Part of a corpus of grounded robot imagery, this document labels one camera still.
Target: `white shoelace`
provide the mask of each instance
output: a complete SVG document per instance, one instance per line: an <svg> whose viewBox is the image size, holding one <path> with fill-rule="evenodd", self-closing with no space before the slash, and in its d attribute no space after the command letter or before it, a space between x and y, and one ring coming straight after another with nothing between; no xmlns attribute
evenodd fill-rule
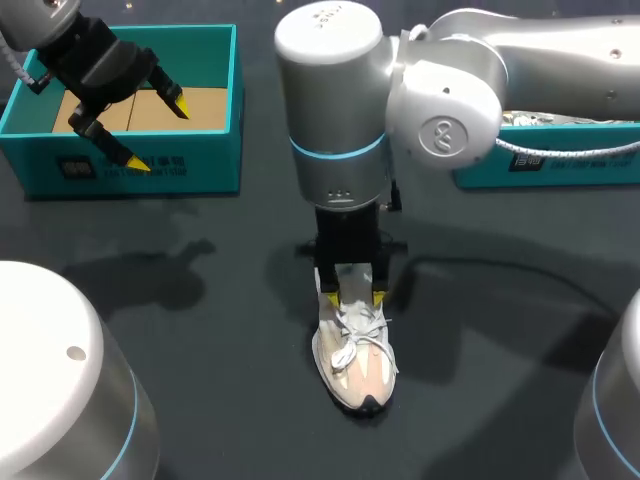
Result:
<svg viewBox="0 0 640 480"><path fill-rule="evenodd" d="M394 358L391 348L377 339L380 335L380 329L386 327L387 322L391 321L391 319L386 320L382 316L382 305L380 305L377 311L373 311L367 306L360 310L360 315L368 320L364 328L356 328L350 324L347 318L349 313L350 312L344 311L342 308L339 310L336 309L336 319L342 326L342 335L347 337L347 343L331 355L331 367L338 372L347 368L356 358L358 344L368 342L384 352L393 366L393 371L398 373L396 359Z"/></svg>

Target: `tabletop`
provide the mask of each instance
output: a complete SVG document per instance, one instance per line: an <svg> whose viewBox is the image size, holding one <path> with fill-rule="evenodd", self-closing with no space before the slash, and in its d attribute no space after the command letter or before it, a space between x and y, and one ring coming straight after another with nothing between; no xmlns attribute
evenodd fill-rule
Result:
<svg viewBox="0 0 640 480"><path fill-rule="evenodd" d="M313 270L294 256L315 223L297 187L272 39L302 3L85 0L85 14L112 25L238 25L242 192L26 202L2 161L0 256L59 272L93 302L156 408L158 480L572 480L576 405L640 287L640 192L468 193L399 159L405 211L382 224L409 243L393 263L388 315L400 374L385 413L345 416L313 364ZM640 13L631 0L365 3L387 33L463 6ZM0 94L13 83L2 72Z"/></svg>

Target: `sneaker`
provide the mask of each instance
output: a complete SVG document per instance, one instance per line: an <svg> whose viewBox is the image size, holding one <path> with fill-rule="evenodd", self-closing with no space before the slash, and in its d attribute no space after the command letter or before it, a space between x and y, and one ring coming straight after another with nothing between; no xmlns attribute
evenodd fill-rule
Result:
<svg viewBox="0 0 640 480"><path fill-rule="evenodd" d="M313 336L313 357L329 392L347 409L362 413L380 410L391 398L396 361L389 345L382 302L374 308L371 267L338 265L340 307L316 289L320 325Z"/></svg>

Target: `teal box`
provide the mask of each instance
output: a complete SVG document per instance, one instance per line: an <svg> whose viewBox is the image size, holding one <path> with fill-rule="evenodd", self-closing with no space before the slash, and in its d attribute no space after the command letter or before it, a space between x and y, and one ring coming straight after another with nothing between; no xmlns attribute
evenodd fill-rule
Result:
<svg viewBox="0 0 640 480"><path fill-rule="evenodd" d="M578 151L617 147L640 140L640 124L504 127L503 140L541 150ZM515 155L495 147L477 165L453 173L464 189L640 184L640 154L589 160Z"/></svg>
<svg viewBox="0 0 640 480"><path fill-rule="evenodd" d="M54 80L35 95L18 82L0 122L0 147L28 197L233 194L240 188L244 85L235 25L114 27L150 47L182 87L227 88L224 130L116 132L151 167L114 166L87 140L51 133L64 95ZM31 52L33 76L45 69Z"/></svg>

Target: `cable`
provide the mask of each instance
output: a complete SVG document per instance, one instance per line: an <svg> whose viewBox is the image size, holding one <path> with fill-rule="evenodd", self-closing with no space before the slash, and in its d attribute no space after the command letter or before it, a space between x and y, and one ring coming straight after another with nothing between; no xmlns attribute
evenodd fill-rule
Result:
<svg viewBox="0 0 640 480"><path fill-rule="evenodd" d="M0 32L0 48L2 49L2 54L4 55L5 60L20 80L27 85L33 85L36 83L33 77L29 75L24 68L22 68L22 65L20 65L20 62L18 62L18 59L13 54L13 50L11 50L11 47L7 44L2 32Z"/></svg>
<svg viewBox="0 0 640 480"><path fill-rule="evenodd" d="M380 232L382 235L386 236L387 239L393 242L393 236L385 231ZM591 293L586 288L580 286L573 280L560 275L559 273L552 272L551 270L545 270L544 268L535 267L532 265L527 265L524 263L518 263L508 260L491 260L484 258L475 258L475 257L436 257L431 255L419 255L416 258L411 259L411 264L419 264L419 263L431 263L431 264L442 264L442 265L467 265L467 266L485 266L485 267L498 267L498 268L507 268L511 270L519 270L521 272L534 273L536 275L540 275L542 277L547 277L552 280L555 280L558 283L561 283L574 292L577 292L586 300L589 300L595 306L600 308L603 312L605 312L612 319L619 319L621 317L620 312L617 312L615 308L608 305L604 300L600 299L596 294Z"/></svg>
<svg viewBox="0 0 640 480"><path fill-rule="evenodd" d="M576 152L565 152L562 150L538 150L535 148L519 147L512 143L496 138L496 145L519 155L529 155L532 157L559 158L573 160L588 160L597 157L613 157L640 151L640 142L629 143L620 147L601 148L598 150L582 150Z"/></svg>

